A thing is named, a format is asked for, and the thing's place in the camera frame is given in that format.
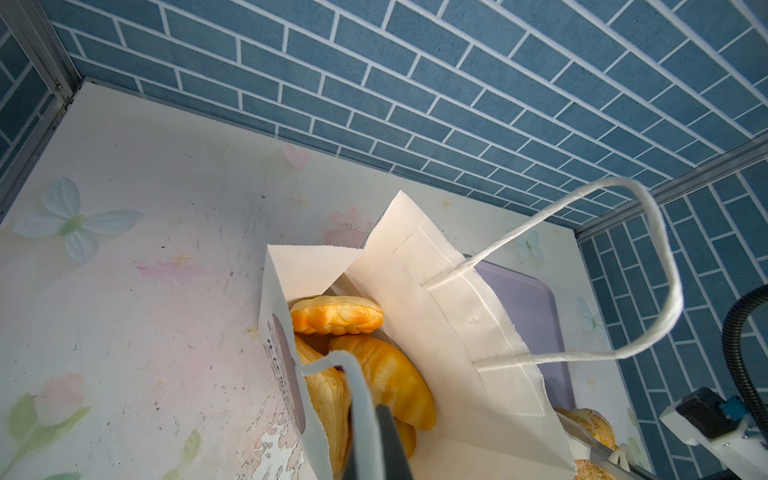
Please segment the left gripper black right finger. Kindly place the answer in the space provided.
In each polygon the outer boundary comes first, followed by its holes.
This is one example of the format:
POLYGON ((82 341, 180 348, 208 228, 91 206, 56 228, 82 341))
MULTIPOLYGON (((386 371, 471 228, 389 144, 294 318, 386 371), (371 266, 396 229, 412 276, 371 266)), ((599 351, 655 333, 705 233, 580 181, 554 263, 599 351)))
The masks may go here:
POLYGON ((394 416, 385 405, 376 407, 384 458, 386 480, 412 480, 413 475, 398 433, 394 416))

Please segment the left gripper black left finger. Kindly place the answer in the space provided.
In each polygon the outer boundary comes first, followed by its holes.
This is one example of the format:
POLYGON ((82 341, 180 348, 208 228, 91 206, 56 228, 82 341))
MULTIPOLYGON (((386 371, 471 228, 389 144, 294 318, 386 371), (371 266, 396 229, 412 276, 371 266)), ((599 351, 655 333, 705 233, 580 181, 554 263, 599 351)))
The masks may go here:
POLYGON ((350 433, 350 450, 342 479, 375 478, 375 421, 353 426, 350 433))

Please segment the small croissant bread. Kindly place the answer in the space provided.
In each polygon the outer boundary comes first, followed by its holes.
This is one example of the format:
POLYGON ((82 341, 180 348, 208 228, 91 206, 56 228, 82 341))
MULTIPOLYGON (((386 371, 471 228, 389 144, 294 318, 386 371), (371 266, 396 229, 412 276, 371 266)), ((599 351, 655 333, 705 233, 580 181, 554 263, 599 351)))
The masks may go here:
POLYGON ((345 335, 332 339, 329 349, 356 358, 375 405, 387 406, 395 418, 418 430, 436 426, 436 403, 429 386, 395 346, 371 336, 345 335))

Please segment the triangular sandwich bread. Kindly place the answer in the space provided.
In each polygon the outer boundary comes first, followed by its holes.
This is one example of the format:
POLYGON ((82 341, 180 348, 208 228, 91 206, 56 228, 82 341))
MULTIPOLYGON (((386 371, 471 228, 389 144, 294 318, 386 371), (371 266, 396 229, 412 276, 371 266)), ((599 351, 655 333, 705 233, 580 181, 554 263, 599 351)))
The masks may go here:
POLYGON ((349 414, 352 397, 346 375, 332 367, 306 376, 303 380, 327 443, 322 455, 314 448, 314 458, 327 460, 331 477, 336 479, 344 471, 350 450, 349 414))

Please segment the ring donut bread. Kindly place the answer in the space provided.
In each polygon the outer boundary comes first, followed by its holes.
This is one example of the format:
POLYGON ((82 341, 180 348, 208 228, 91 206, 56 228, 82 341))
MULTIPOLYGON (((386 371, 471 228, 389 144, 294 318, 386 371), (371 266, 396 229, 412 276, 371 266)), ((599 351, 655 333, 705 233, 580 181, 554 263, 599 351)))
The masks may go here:
POLYGON ((300 300, 289 310, 293 329, 304 335, 370 334, 384 321, 382 308, 357 296, 318 296, 300 300))

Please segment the small ridged oval bread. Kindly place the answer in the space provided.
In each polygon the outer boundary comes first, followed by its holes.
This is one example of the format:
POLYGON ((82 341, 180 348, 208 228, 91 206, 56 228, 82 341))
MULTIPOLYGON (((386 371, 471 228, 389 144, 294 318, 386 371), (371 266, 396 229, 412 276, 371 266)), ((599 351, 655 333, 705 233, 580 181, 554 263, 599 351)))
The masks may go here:
POLYGON ((395 418, 394 422, 406 458, 410 459, 417 447, 416 429, 413 425, 405 423, 398 418, 395 418))

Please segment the metal bread tongs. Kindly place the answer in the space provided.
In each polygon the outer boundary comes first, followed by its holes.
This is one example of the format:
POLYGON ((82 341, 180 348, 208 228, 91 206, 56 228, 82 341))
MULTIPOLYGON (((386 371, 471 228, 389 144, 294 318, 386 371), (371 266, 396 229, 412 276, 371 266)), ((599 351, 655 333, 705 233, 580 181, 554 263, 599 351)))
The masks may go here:
POLYGON ((616 479, 657 479, 657 476, 648 468, 637 462, 635 453, 638 449, 627 444, 619 444, 616 440, 617 448, 611 450, 595 440, 580 424, 563 414, 558 412, 557 414, 568 435, 575 464, 577 459, 590 460, 616 479))

